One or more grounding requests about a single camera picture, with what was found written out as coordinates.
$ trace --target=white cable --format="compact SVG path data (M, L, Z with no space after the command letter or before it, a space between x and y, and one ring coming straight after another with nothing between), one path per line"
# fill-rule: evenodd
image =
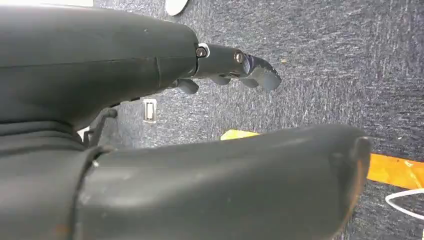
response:
M394 204L393 202L390 201L390 200L395 199L395 198L398 198L398 197L405 197L405 196L414 195L414 194L424 194L424 188L396 192L396 193L393 193L393 194L390 194L390 195L386 196L385 197L385 201L386 201L386 203L388 203L390 206L392 206L396 210L399 210L399 211L401 211L404 214L407 214L407 215L409 215L411 217L414 217L414 218L417 218L417 219L420 219L420 220L423 220L424 221L424 216L423 215L420 215L420 214L417 214L417 213L408 211L405 208L402 208L402 207L400 207L400 206L398 206L398 205L396 205L396 204Z

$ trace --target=prosthetic hand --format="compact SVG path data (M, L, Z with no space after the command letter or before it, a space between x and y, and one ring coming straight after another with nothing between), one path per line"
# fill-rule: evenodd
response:
M192 79L266 90L281 82L261 58L198 43L185 25L122 11L2 6L0 30L0 100L14 104L0 106L0 122L55 120L81 129L122 101L167 88L194 94Z
M193 78L280 84L263 59L186 26L69 6L0 6L2 240L329 240L366 180L370 143L345 125L113 150L75 129L105 107Z

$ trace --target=yellow tape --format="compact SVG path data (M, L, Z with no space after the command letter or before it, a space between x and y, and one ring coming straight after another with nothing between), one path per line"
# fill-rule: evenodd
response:
M221 140L240 139L258 134L231 129L221 136ZM367 178L401 188L420 189L424 187L424 163L372 153Z

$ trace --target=silver screw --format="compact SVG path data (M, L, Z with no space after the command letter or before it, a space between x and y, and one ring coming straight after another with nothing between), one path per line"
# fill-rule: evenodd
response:
M206 57L206 54L207 54L206 49L204 49L203 47L198 47L196 49L196 56L197 57L203 58L203 57Z
M238 63L238 64L241 64L241 63L243 63L243 54L241 53L241 52L236 52L235 54L234 54L234 59L235 59L235 61Z

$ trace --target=metal screw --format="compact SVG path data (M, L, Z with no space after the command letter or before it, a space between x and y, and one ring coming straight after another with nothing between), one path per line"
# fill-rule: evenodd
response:
M198 47L196 49L196 56L198 58L206 57L206 54L207 54L206 49L204 49L203 47Z
M243 54L241 53L241 52L236 52L235 54L234 54L234 60L238 63L238 64L241 64L241 63L243 63Z

